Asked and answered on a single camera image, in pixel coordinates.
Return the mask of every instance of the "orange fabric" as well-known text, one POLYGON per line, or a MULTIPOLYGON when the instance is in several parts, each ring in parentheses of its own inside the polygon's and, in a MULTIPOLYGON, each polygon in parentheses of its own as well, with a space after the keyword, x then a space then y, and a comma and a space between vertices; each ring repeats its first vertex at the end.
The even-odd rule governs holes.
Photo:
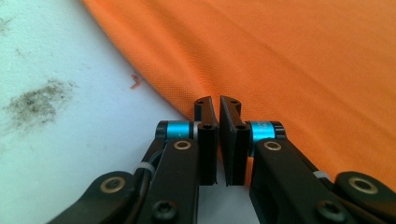
POLYGON ((279 120, 332 178, 396 189, 396 4, 368 1, 84 0, 116 47, 172 105, 242 102, 279 120))

